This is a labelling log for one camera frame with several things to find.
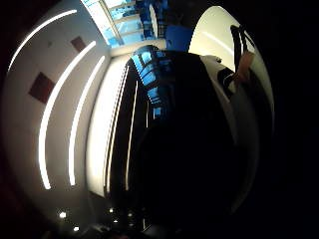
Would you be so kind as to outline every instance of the glass window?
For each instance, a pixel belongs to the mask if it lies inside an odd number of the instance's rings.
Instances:
[[[146,86],[156,79],[154,72],[148,73],[144,78],[142,78],[143,84]]]
[[[144,35],[141,33],[133,33],[122,37],[124,44],[140,42],[144,40]]]
[[[113,20],[119,20],[123,17],[128,17],[134,14],[138,14],[136,6],[126,6],[111,10]]]
[[[119,33],[128,33],[128,32],[134,32],[136,30],[139,30],[142,28],[142,23],[140,19],[135,19],[131,21],[122,22],[116,25]]]
[[[155,117],[159,117],[161,114],[161,108],[154,108],[154,115]]]
[[[140,61],[139,56],[138,55],[132,56],[132,59],[134,61],[134,64],[136,65],[138,72],[140,73],[143,69],[143,66],[142,66],[142,63]]]
[[[142,53],[142,59],[144,63],[150,62],[152,60],[151,52],[143,52]]]
[[[121,4],[131,3],[133,0],[104,0],[108,8],[113,8]]]

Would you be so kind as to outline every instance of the glass wall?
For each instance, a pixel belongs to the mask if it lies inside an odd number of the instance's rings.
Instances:
[[[112,48],[143,41],[145,29],[133,0],[82,0]]]

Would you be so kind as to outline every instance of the led light strip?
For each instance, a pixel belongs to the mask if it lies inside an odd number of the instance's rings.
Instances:
[[[212,36],[210,33],[207,33],[207,32],[202,32],[202,34],[205,35],[207,38],[211,39],[212,41],[214,41],[215,43],[217,43],[223,49],[225,49],[231,56],[234,56],[233,50],[229,48],[226,44],[221,42],[218,38]]]
[[[70,65],[66,68],[66,70],[61,75],[60,79],[58,80],[56,86],[54,87],[48,101],[46,104],[46,107],[43,112],[41,124],[40,124],[40,131],[39,131],[39,166],[40,166],[40,172],[43,184],[46,189],[50,189],[50,181],[48,177],[47,172],[47,165],[46,165],[46,136],[47,136],[47,127],[49,118],[51,115],[51,111],[53,108],[53,105],[55,103],[55,100],[58,97],[59,92],[61,91],[65,81],[71,74],[72,70],[78,65],[78,63],[84,58],[84,56],[93,48],[96,46],[96,42],[93,41],[90,43],[77,57],[75,57]]]
[[[131,159],[131,141],[132,141],[132,132],[133,132],[133,124],[134,124],[134,115],[136,113],[138,87],[139,87],[138,82],[136,82],[136,93],[134,95],[134,104],[133,104],[130,138],[129,138],[129,146],[128,146],[127,171],[126,171],[126,191],[129,191],[129,189],[130,189],[130,187],[129,187],[129,169],[130,169],[130,159]]]
[[[147,108],[147,127],[149,127],[149,101],[148,101],[148,108]]]
[[[78,124],[80,120],[80,115],[82,111],[83,104],[86,100],[86,97],[88,95],[90,86],[95,79],[102,63],[105,60],[105,56],[101,57],[93,71],[91,72],[91,75],[89,76],[88,81],[86,82],[84,89],[82,91],[82,94],[80,96],[76,113],[74,114],[73,122],[72,122],[72,128],[71,128],[71,133],[70,133],[70,142],[69,142],[69,179],[70,179],[70,184],[73,186],[76,184],[76,177],[75,177],[75,171],[74,171],[74,154],[75,154],[75,142],[76,142],[76,136],[77,136],[77,129],[78,129]]]
[[[106,172],[106,169],[107,169],[107,166],[108,166],[108,161],[109,161],[109,151],[111,149],[110,141],[112,141],[112,138],[113,138],[112,125],[113,125],[113,122],[115,120],[115,115],[116,115],[116,112],[117,112],[117,105],[118,105],[118,102],[119,102],[119,97],[120,97],[120,94],[121,94],[121,91],[122,91],[122,88],[123,88],[123,85],[124,85],[124,77],[127,76],[128,70],[129,70],[129,67],[126,67],[123,70],[123,73],[122,73],[122,76],[121,76],[121,81],[120,81],[120,86],[118,88],[118,92],[117,92],[117,96],[116,96],[116,103],[114,104],[114,107],[113,107],[113,110],[112,110],[112,118],[111,118],[111,122],[110,122],[110,125],[109,125],[109,131],[108,131],[108,137],[107,137],[108,140],[107,140],[107,146],[106,146],[106,151],[105,151],[105,156],[104,156],[104,158],[105,158],[104,167],[103,167],[103,185],[104,186],[106,186],[105,172]]]
[[[10,71],[11,67],[12,67],[12,64],[13,62],[15,61],[16,57],[18,56],[18,54],[20,53],[21,49],[27,44],[27,42],[36,34],[38,33],[42,28],[44,28],[45,26],[49,25],[50,23],[60,19],[60,18],[63,18],[65,16],[68,16],[68,15],[71,15],[71,14],[74,14],[76,13],[77,10],[70,10],[70,11],[67,11],[67,12],[63,12],[53,18],[50,18],[48,19],[47,21],[45,21],[44,23],[42,23],[40,26],[38,26],[36,29],[34,29],[24,40],[23,42],[20,44],[20,46],[18,47],[18,49],[16,50],[16,52],[13,54],[13,57],[11,59],[11,62],[9,64],[9,68],[8,68],[8,72]]]
[[[112,165],[115,134],[116,134],[117,125],[118,125],[119,111],[120,111],[120,108],[121,108],[123,91],[124,91],[124,88],[125,88],[125,85],[126,85],[129,69],[130,69],[130,66],[128,66],[128,69],[126,71],[126,75],[125,75],[125,78],[124,78],[124,82],[123,82],[123,85],[122,85],[121,95],[120,95],[119,104],[118,104],[118,108],[117,108],[116,121],[115,121],[114,130],[113,130],[113,134],[112,134],[112,142],[111,142],[111,147],[110,147],[111,152],[110,152],[110,156],[109,156],[108,175],[107,175],[107,192],[108,193],[111,190],[111,165]]]

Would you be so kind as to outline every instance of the dark ceiling panel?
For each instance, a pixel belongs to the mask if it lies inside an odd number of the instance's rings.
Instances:
[[[43,104],[46,104],[53,88],[54,83],[43,73],[39,73],[29,94]]]

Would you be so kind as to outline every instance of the ceiling light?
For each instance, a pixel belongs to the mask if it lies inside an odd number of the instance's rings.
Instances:
[[[82,91],[82,94],[80,96],[80,99],[79,99],[79,102],[77,105],[76,112],[74,114],[71,133],[70,133],[70,142],[69,142],[69,179],[70,179],[70,184],[72,186],[76,184],[76,177],[75,177],[75,171],[74,171],[74,153],[75,153],[77,129],[78,129],[78,124],[79,124],[79,120],[80,120],[82,107],[83,107],[83,104],[86,100],[90,86],[91,86],[95,76],[97,75],[102,63],[104,62],[104,60],[105,60],[105,57],[103,56],[102,58],[100,58],[97,65],[92,70],[92,72],[88,78],[88,81],[84,86],[84,89]]]
[[[16,52],[13,54],[13,57],[11,59],[11,62],[10,62],[10,65],[9,65],[9,68],[8,68],[8,72],[10,71],[11,67],[12,67],[12,64],[14,62],[14,60],[16,59],[16,57],[18,56],[18,54],[20,53],[21,49],[26,45],[26,43],[36,34],[38,33],[42,28],[44,28],[45,26],[49,25],[50,23],[62,18],[62,17],[65,17],[67,15],[70,15],[70,14],[73,14],[73,13],[76,13],[77,10],[71,10],[71,11],[67,11],[67,12],[63,12],[53,18],[50,18],[48,19],[47,21],[45,21],[44,23],[42,23],[41,25],[39,25],[36,29],[34,29],[25,39],[24,41],[20,44],[20,46],[18,47],[18,49],[16,50]]]
[[[134,104],[131,118],[131,129],[130,129],[130,137],[129,137],[129,145],[128,145],[128,156],[127,156],[127,170],[126,170],[126,191],[129,191],[129,169],[130,169],[130,159],[131,159],[131,140],[132,140],[132,132],[133,132],[133,124],[134,124],[134,116],[136,113],[136,102],[137,102],[137,94],[138,94],[138,82],[136,82],[136,93],[134,95]]]
[[[60,216],[60,218],[66,218],[67,217],[67,213],[66,212],[60,212],[59,216]]]
[[[61,91],[65,81],[73,71],[73,69],[78,65],[78,63],[84,58],[84,56],[94,47],[96,46],[96,42],[93,41],[90,43],[81,53],[79,53],[78,56],[76,56],[72,62],[69,64],[69,66],[66,68],[66,70],[61,75],[60,79],[56,83],[56,86],[54,87],[48,101],[46,104],[46,107],[43,112],[41,124],[40,124],[40,131],[39,131],[39,166],[40,166],[40,172],[43,184],[46,189],[50,189],[50,181],[48,177],[47,172],[47,165],[46,165],[46,137],[47,137],[47,127],[49,123],[49,118],[51,115],[51,111],[53,108],[53,105],[58,97],[59,92]]]

